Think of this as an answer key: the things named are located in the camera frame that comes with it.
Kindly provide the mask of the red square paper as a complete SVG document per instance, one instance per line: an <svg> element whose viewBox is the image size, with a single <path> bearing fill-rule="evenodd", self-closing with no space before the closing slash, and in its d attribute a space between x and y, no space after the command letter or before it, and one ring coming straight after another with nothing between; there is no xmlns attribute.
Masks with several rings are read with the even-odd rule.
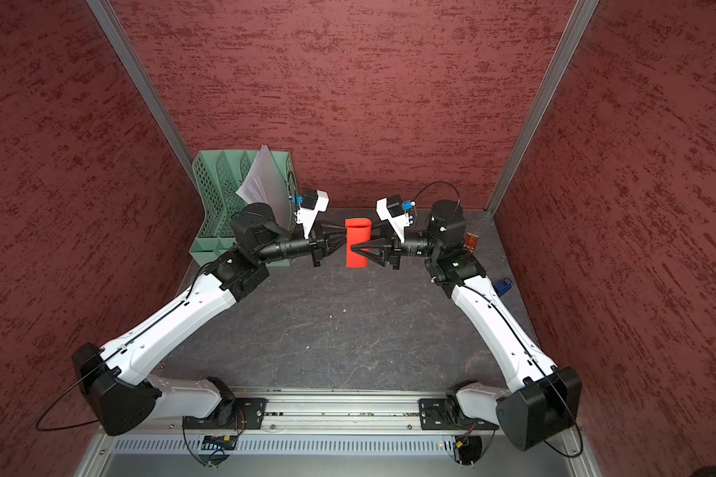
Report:
<svg viewBox="0 0 716 477"><path fill-rule="evenodd" d="M371 239L372 222L366 218L352 218L345 220L346 228L346 266L348 268L365 268L369 264L368 258L354 252L352 246L363 244Z"/></svg>

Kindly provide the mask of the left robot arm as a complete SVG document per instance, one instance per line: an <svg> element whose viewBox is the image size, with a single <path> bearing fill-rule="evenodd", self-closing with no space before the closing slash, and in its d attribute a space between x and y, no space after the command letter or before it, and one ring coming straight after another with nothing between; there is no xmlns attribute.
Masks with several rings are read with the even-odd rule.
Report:
<svg viewBox="0 0 716 477"><path fill-rule="evenodd" d="M211 319L250 295L270 275L268 265L310 256L320 262L346 242L344 227L308 210L293 231L272 208L246 206L231 222L236 242L200 268L191 285L129 332L73 355L83 397L106 434L117 436L151 419L188 417L231 427L236 397L218 378L170 381L154 375L162 360Z"/></svg>

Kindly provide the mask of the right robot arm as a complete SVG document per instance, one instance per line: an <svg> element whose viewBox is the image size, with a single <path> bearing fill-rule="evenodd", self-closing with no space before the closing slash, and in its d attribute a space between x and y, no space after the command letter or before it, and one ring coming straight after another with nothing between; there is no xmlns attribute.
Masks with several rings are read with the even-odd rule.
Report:
<svg viewBox="0 0 716 477"><path fill-rule="evenodd" d="M493 355L505 389L472 382L453 390L452 417L499 427L519 450L577 429L582 383L572 368L559 368L528 336L500 299L485 268L467 247L467 222L458 202L441 200L421 232L410 231L415 207L399 196L376 204L379 224L371 240L352 252L380 266L399 268L404 256L425 260L431 281L469 318Z"/></svg>

